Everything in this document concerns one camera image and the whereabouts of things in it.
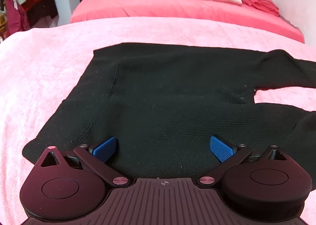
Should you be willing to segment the black knit pants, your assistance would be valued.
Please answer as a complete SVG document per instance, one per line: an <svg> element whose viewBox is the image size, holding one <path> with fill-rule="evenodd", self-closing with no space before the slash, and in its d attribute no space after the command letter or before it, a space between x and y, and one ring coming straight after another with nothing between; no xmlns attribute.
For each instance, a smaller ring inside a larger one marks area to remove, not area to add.
<svg viewBox="0 0 316 225"><path fill-rule="evenodd" d="M261 152L278 145L315 177L315 112L255 103L258 90L315 87L315 63L269 52L122 43L94 51L77 86L23 148L69 151L116 137L130 177L194 177L217 165L217 134Z"/></svg>

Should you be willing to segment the folded pink blanket stack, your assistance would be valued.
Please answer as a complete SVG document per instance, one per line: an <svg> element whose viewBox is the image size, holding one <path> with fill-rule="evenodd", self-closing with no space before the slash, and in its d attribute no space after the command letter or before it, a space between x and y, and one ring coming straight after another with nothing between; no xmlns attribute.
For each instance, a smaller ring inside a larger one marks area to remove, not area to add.
<svg viewBox="0 0 316 225"><path fill-rule="evenodd" d="M280 16L279 8L272 0L242 0L242 2L257 10Z"/></svg>

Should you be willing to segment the hanging clothes rack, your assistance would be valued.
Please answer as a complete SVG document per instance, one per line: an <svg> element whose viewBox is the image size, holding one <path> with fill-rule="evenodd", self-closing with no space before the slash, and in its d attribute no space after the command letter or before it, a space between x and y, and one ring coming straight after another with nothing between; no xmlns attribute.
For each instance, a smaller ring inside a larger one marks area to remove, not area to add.
<svg viewBox="0 0 316 225"><path fill-rule="evenodd" d="M55 0L1 0L1 40L33 27L56 26Z"/></svg>

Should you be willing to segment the far pink bed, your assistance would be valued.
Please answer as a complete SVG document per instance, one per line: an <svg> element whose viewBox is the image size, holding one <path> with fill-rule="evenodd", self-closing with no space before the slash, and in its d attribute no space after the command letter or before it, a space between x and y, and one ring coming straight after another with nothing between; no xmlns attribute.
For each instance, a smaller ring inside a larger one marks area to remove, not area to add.
<svg viewBox="0 0 316 225"><path fill-rule="evenodd" d="M303 43L300 29L281 17L242 4L207 0L82 0L71 23L116 17L179 17L263 29Z"/></svg>

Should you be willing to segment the near pink bed blanket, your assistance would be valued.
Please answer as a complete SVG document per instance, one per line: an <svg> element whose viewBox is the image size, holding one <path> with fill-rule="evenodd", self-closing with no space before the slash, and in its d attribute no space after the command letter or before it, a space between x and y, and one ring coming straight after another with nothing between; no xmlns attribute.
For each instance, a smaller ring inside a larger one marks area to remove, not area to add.
<svg viewBox="0 0 316 225"><path fill-rule="evenodd" d="M1 43L1 223L27 218L20 188L32 169L23 147L77 84L93 51L122 42L270 51L315 60L315 48L261 29L212 20L120 17L18 32Z"/></svg>

